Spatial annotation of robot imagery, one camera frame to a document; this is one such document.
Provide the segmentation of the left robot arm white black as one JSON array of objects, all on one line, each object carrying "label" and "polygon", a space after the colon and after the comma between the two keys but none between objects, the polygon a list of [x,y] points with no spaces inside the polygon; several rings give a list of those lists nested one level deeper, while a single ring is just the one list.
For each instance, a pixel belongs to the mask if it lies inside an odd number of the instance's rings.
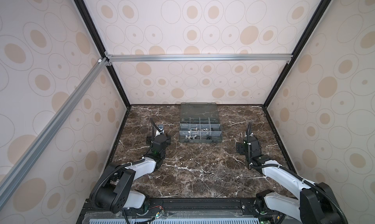
[{"label": "left robot arm white black", "polygon": [[95,209],[117,213],[123,209],[135,209],[140,214],[149,210],[149,196],[132,190],[133,182],[144,175],[158,170],[166,157],[166,149],[171,137],[162,124],[150,119],[152,134],[146,138],[149,146],[142,158],[135,162],[111,162],[104,169],[90,193],[90,201]]}]

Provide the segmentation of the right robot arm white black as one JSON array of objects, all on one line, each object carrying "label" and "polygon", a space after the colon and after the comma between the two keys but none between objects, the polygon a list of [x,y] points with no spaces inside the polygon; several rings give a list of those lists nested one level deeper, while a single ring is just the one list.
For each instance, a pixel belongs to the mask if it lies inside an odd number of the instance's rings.
[{"label": "right robot arm white black", "polygon": [[277,211],[303,224],[348,223],[332,189],[326,183],[317,184],[307,180],[262,153],[250,123],[244,139],[236,143],[236,150],[246,157],[248,169],[273,179],[293,194],[290,198],[271,189],[258,193],[254,202],[258,214]]}]

